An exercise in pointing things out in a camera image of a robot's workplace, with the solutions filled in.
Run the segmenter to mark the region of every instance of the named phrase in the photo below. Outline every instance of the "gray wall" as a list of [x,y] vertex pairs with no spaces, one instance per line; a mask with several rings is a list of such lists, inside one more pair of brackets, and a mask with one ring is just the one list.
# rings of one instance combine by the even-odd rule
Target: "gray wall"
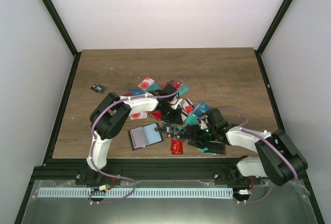
[[0,0],[0,222],[42,163],[72,55],[41,0]]
[[81,50],[257,48],[282,0],[53,2]]
[[285,128],[331,223],[331,0],[294,0],[263,61]]

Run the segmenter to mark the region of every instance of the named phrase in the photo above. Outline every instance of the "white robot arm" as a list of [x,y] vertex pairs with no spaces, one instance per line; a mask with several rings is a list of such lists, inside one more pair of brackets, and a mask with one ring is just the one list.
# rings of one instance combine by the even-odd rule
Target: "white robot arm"
[[[157,109],[162,116],[165,116],[167,122],[175,123],[179,120],[177,117],[180,117],[180,109],[174,109],[169,104],[177,92],[168,84],[163,91],[141,96],[123,97],[115,93],[108,94],[90,117],[93,140],[87,164],[95,171],[106,166],[110,143],[120,132],[127,117],[132,114]],[[219,109],[207,111],[198,124],[185,126],[178,130],[175,136],[184,140],[193,140],[191,143],[193,146],[201,144],[202,141],[208,143],[210,140],[217,140],[227,145],[241,146],[254,151],[258,157],[246,157],[238,162],[237,168],[240,174],[268,177],[278,186],[296,179],[297,175],[308,167],[306,160],[284,131],[258,132],[229,125]]]

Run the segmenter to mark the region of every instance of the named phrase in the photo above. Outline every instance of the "playing card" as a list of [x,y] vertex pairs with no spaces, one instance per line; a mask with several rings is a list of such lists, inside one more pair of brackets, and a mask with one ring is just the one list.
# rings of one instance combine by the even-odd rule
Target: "playing card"
[[134,96],[145,94],[145,91],[143,91],[142,89],[129,89],[128,92],[132,93],[132,95]]
[[192,111],[192,109],[193,109],[193,105],[189,105],[185,107],[186,113],[188,114]]
[[188,114],[184,110],[182,110],[182,120],[183,120],[183,122],[186,120],[187,117],[188,117]]
[[181,155],[184,154],[184,148],[183,143],[180,140],[176,140],[174,138],[171,138],[171,154],[172,155]]
[[157,89],[160,89],[160,87],[156,83],[152,83],[147,91],[156,91]]
[[151,116],[153,116],[155,119],[157,119],[158,121],[161,120],[162,115],[161,115],[161,112],[160,112],[160,111],[155,110],[155,111],[153,111],[153,112],[150,112],[149,114],[150,114]]
[[205,112],[207,112],[208,110],[210,110],[211,108],[203,103],[203,102],[198,102],[197,105],[194,107],[194,109],[192,110],[193,114],[195,114],[197,117],[201,117]]
[[[162,85],[162,88],[166,87],[166,85],[168,84],[169,82],[165,83]],[[182,96],[184,93],[188,92],[189,91],[189,88],[183,83],[181,84],[179,81],[170,81],[170,84],[172,86],[175,87],[175,89],[179,89],[180,86],[182,86],[180,89],[179,89],[179,96]]]
[[188,117],[186,118],[184,126],[186,126],[186,125],[193,126],[197,123],[198,123],[198,117],[191,112],[191,113],[189,113]]
[[133,93],[126,93],[126,94],[124,94],[123,96],[133,96]]
[[199,148],[198,148],[198,151],[204,152],[205,155],[216,155],[216,153],[209,153],[209,152],[206,152],[207,150],[208,150],[208,148],[204,148],[204,149],[199,149]]
[[154,80],[150,77],[147,77],[142,81],[138,87],[143,89],[144,91],[147,90],[152,84],[154,83]]
[[131,120],[138,120],[138,119],[144,119],[147,118],[147,112],[140,112],[137,114],[133,114],[130,116]]

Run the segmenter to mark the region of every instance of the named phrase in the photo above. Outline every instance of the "purple cable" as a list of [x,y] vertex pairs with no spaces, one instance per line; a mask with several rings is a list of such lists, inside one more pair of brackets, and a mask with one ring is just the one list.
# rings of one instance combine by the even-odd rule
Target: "purple cable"
[[283,162],[290,168],[291,172],[293,173],[293,180],[295,180],[295,181],[298,180],[298,174],[296,173],[293,166],[273,145],[270,144],[269,141],[267,141],[265,138],[261,137],[260,135],[257,135],[256,133],[248,131],[246,128],[243,127],[243,125],[246,125],[248,123],[248,119],[247,119],[246,115],[244,115],[239,110],[235,110],[235,109],[231,109],[231,108],[220,108],[220,110],[230,110],[230,111],[234,111],[234,112],[240,114],[245,119],[245,121],[239,125],[240,130],[243,133],[246,133],[248,135],[252,135],[252,136],[262,140],[267,146],[269,146],[280,157],[280,159],[283,160]]
[[[238,114],[240,114],[244,119],[245,121],[243,123],[241,123],[239,125],[240,127],[240,130],[243,132],[243,133],[246,133],[248,135],[252,135],[260,140],[262,140],[267,146],[269,146],[279,157],[281,160],[283,160],[283,162],[290,168],[291,172],[293,173],[293,180],[297,180],[298,179],[298,174],[296,173],[295,169],[293,168],[293,166],[290,164],[290,162],[275,148],[273,147],[273,145],[270,144],[269,141],[267,141],[265,138],[263,138],[262,136],[260,135],[257,135],[256,133],[253,133],[253,132],[250,132],[248,131],[246,128],[243,127],[243,125],[246,125],[248,123],[248,118],[246,117],[246,115],[244,113],[242,113],[241,111],[239,110],[235,110],[235,109],[231,109],[231,108],[219,108],[219,110],[230,110],[230,111],[233,111],[233,112],[236,112]],[[251,202],[247,202],[247,203],[256,203],[256,202],[259,202],[259,201],[262,201],[263,199],[265,199],[267,196],[269,196],[269,194],[271,193],[273,189],[273,184],[271,184],[270,186],[270,189],[269,191],[267,192],[267,194],[265,194],[263,197],[259,198],[259,199],[256,199],[254,201],[251,201]]]
[[[107,108],[105,108],[101,113],[100,115],[96,118],[96,120],[93,122],[92,124],[92,127],[91,127],[91,133],[92,133],[92,136],[96,139],[97,136],[96,134],[94,133],[94,130],[95,130],[95,127],[97,125],[97,123],[99,122],[99,120],[103,117],[103,115],[105,113],[107,113],[112,107],[116,106],[117,104],[121,103],[121,102],[124,102],[124,101],[127,101],[127,100],[134,100],[134,99],[140,99],[140,98],[168,98],[168,97],[171,97],[171,96],[175,96],[176,94],[178,94],[179,90],[183,87],[183,81],[182,79],[176,79],[175,82],[178,81],[180,82],[180,87],[172,94],[170,95],[166,95],[166,96],[151,96],[151,95],[148,95],[146,96],[145,94],[144,95],[139,95],[139,96],[130,96],[130,97],[126,97],[126,98],[122,98],[118,101],[115,101],[113,102],[112,104],[110,104]],[[118,201],[121,201],[127,197],[129,197],[130,195],[133,194],[133,192],[135,191],[136,189],[136,182],[135,180],[133,180],[132,178],[129,178],[129,177],[125,177],[125,176],[116,176],[116,175],[112,175],[112,174],[107,174],[103,171],[101,171],[94,163],[93,161],[93,151],[94,151],[94,146],[95,146],[95,142],[94,141],[91,145],[91,150],[90,150],[90,154],[89,156],[91,157],[91,164],[93,165],[93,167],[99,172],[101,173],[102,175],[104,176],[108,176],[108,177],[112,177],[112,178],[117,178],[117,179],[124,179],[124,180],[128,180],[128,181],[131,181],[133,182],[133,189],[132,191],[130,191],[127,195],[123,196],[122,198],[119,198],[119,199],[116,199],[116,200],[113,200],[113,201],[107,201],[107,202],[100,202],[99,204],[105,204],[105,203],[113,203],[113,202],[118,202]],[[90,203],[92,203],[93,201],[91,200],[91,197],[92,197],[93,193],[91,193],[88,197]]]

